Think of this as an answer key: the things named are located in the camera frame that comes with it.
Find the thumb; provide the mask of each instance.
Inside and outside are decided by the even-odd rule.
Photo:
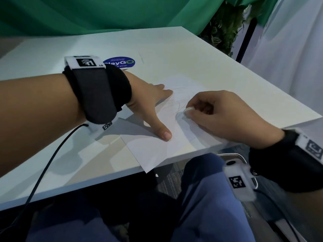
[[[147,123],[150,125],[153,132],[165,141],[169,141],[172,138],[171,131],[159,120],[157,115]]]
[[[212,116],[209,114],[204,114],[196,109],[188,111],[187,114],[196,124],[204,126],[207,129],[212,125]]]

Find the green fabric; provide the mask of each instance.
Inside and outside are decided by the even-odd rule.
[[[183,26],[199,34],[224,0],[1,0],[0,35],[79,35]],[[256,0],[226,0],[248,5]],[[266,0],[265,24],[277,0]]]

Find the hand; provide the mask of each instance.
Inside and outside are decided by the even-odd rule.
[[[228,91],[197,93],[186,107],[189,117],[217,137],[266,148],[284,137],[284,131],[269,124],[237,94]]]
[[[164,85],[149,84],[142,79],[136,77],[130,72],[123,71],[127,76],[132,96],[127,107],[145,122],[147,122],[153,132],[165,141],[172,138],[170,130],[159,120],[155,110],[155,104],[172,95],[172,90],[164,90]]]

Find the black pole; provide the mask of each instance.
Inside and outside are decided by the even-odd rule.
[[[250,21],[250,24],[249,24],[249,27],[248,27],[248,30],[244,36],[244,39],[243,39],[243,42],[241,44],[241,47],[240,47],[240,50],[238,52],[238,55],[237,55],[237,58],[236,58],[236,61],[238,63],[241,63],[242,61],[242,58],[244,56],[244,53],[245,51],[247,50],[247,47],[249,45],[249,42],[250,42],[250,39],[255,31],[255,28],[257,26],[257,19],[256,18],[253,18],[251,21]]]

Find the cable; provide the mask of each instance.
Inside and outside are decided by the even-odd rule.
[[[56,154],[58,153],[58,151],[60,150],[60,148],[63,146],[63,144],[67,141],[67,139],[80,127],[82,126],[88,126],[88,124],[81,124],[77,127],[75,127],[70,134],[67,135],[67,137],[61,142],[61,144],[58,146],[58,148],[55,150],[54,154],[52,155],[52,157],[50,158],[49,162],[47,163],[46,167],[44,168],[43,172],[41,173],[41,175],[39,176],[33,190],[31,191],[26,203],[24,204],[24,207],[22,208],[22,210],[19,212],[18,216],[14,219],[14,221],[6,228],[1,229],[0,230],[0,234],[2,234],[4,231],[6,231],[7,229],[14,227],[18,224],[19,219],[21,218],[22,214],[24,213],[24,211],[26,210],[28,204],[30,203],[32,197],[34,196],[34,193],[36,192],[36,189],[38,188],[40,181],[43,179],[43,176],[45,175],[48,167],[50,166],[51,162],[53,161],[53,159],[55,158]]]
[[[273,204],[274,204],[274,206],[277,208],[277,210],[278,210],[278,211],[280,212],[280,214],[282,215],[283,219],[285,219],[285,220],[286,220],[287,224],[289,225],[290,229],[292,230],[293,234],[295,235],[295,238],[297,239],[297,242],[300,242],[299,237],[298,237],[298,235],[296,234],[295,229],[294,229],[294,228],[293,228],[293,226],[290,224],[290,222],[288,221],[288,219],[286,218],[286,216],[284,215],[284,213],[282,212],[282,210],[281,210],[281,209],[278,207],[278,205],[275,203],[275,201],[274,201],[272,198],[270,198],[270,197],[269,197],[269,195],[267,195],[267,194],[266,194],[266,193],[264,193],[263,191],[260,191],[260,190],[258,190],[258,189],[254,189],[254,191],[255,191],[255,192],[257,192],[257,193],[260,193],[260,194],[262,194],[262,195],[264,195],[264,196],[266,196],[266,197],[271,201],[271,203],[273,203]]]

